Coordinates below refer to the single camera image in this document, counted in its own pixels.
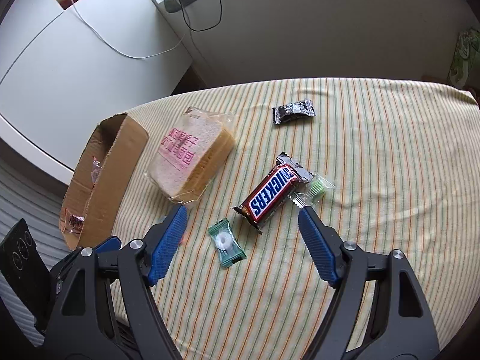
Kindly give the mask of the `Snickers bar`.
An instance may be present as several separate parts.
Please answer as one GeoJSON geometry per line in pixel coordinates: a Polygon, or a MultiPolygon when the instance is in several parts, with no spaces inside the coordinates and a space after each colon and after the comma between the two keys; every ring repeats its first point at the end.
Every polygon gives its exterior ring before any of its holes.
{"type": "Polygon", "coordinates": [[[281,206],[301,185],[306,185],[314,174],[297,163],[287,153],[276,157],[275,165],[250,194],[233,209],[262,235],[262,228],[281,206]]]}

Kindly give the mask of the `bagged sliced bread loaf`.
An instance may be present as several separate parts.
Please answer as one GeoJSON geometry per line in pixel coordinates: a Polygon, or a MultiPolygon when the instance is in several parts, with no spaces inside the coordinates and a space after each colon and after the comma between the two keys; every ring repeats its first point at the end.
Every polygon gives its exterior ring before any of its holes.
{"type": "Polygon", "coordinates": [[[147,174],[168,200],[199,200],[235,147],[235,119],[191,106],[163,135],[147,174]]]}

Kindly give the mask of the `black candy wrapper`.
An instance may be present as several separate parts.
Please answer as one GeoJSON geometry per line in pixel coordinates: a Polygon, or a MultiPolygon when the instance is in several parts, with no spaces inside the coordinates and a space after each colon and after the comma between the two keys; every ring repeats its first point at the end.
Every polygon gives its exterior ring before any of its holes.
{"type": "Polygon", "coordinates": [[[312,100],[310,99],[290,102],[272,108],[272,121],[274,125],[282,125],[296,119],[312,118],[316,115],[312,100]]]}

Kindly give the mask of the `clear red-edged snack bag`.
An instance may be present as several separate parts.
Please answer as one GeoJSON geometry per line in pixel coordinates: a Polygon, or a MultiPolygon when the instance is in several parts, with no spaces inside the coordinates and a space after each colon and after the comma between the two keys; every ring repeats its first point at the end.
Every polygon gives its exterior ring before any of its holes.
{"type": "Polygon", "coordinates": [[[72,213],[68,208],[65,209],[64,213],[64,224],[61,227],[61,232],[80,236],[84,227],[85,217],[72,213]]]}

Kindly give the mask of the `red dates bag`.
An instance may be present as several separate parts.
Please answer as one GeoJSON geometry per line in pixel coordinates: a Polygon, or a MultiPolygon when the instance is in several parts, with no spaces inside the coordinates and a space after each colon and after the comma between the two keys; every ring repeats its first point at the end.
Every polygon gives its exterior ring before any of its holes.
{"type": "Polygon", "coordinates": [[[101,162],[96,157],[93,157],[92,170],[90,173],[92,185],[96,184],[101,170],[102,170],[101,162]]]}

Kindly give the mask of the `brown cardboard box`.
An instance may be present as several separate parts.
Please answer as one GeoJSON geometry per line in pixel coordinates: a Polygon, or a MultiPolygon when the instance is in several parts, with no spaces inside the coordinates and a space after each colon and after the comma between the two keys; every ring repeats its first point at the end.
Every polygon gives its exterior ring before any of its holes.
{"type": "Polygon", "coordinates": [[[120,203],[148,139],[146,130],[126,113],[104,119],[92,132],[67,188],[58,220],[61,230],[66,208],[85,217],[80,236],[61,232],[70,250],[95,246],[112,234],[120,203]],[[90,175],[93,157],[102,166],[95,185],[90,175]]]}

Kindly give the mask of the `small green wrapped candy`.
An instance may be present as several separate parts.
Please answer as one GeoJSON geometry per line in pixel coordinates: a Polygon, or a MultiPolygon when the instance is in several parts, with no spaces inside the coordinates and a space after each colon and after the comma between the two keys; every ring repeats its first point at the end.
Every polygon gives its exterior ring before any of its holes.
{"type": "Polygon", "coordinates": [[[334,183],[321,175],[316,175],[310,182],[295,190],[289,198],[298,208],[315,206],[326,193],[333,189],[335,189],[334,183]]]}

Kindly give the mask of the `green mint candy wrapper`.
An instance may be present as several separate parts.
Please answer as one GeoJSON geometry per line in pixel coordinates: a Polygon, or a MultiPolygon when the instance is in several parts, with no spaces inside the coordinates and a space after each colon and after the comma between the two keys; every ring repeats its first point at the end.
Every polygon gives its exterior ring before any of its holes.
{"type": "Polygon", "coordinates": [[[228,269],[247,258],[244,250],[240,247],[235,236],[231,231],[230,222],[227,218],[211,225],[208,228],[208,234],[211,237],[216,252],[220,260],[220,266],[228,269]]]}

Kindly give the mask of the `striped table cloth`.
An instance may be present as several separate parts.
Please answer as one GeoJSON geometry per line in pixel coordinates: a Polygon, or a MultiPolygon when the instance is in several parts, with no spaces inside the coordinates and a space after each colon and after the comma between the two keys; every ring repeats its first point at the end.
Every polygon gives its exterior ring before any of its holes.
{"type": "Polygon", "coordinates": [[[124,242],[170,202],[147,168],[189,107],[236,116],[236,145],[189,212],[153,297],[185,359],[300,359],[333,289],[320,279],[283,204],[260,235],[233,209],[285,152],[334,183],[321,220],[362,249],[405,252],[429,303],[439,344],[479,300],[479,105],[467,92],[402,80],[310,78],[211,88],[137,106],[149,140],[113,232],[124,242]],[[312,100],[316,116],[274,125],[272,108],[312,100]],[[247,258],[223,269],[208,234],[227,218],[247,258]]]}

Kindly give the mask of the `white cabinet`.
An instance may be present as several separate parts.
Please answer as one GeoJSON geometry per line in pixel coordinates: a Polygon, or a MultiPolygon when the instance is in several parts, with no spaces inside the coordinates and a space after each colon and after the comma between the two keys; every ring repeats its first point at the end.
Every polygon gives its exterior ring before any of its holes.
{"type": "Polygon", "coordinates": [[[1,22],[1,138],[68,183],[100,121],[170,95],[191,63],[153,0],[15,0],[1,22]]]}

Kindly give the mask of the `green printed bag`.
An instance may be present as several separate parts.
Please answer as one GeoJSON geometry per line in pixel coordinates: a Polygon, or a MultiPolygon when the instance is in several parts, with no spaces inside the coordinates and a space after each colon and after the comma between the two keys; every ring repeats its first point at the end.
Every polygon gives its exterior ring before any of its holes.
{"type": "Polygon", "coordinates": [[[448,83],[458,89],[479,88],[479,30],[469,28],[459,34],[448,83]]]}

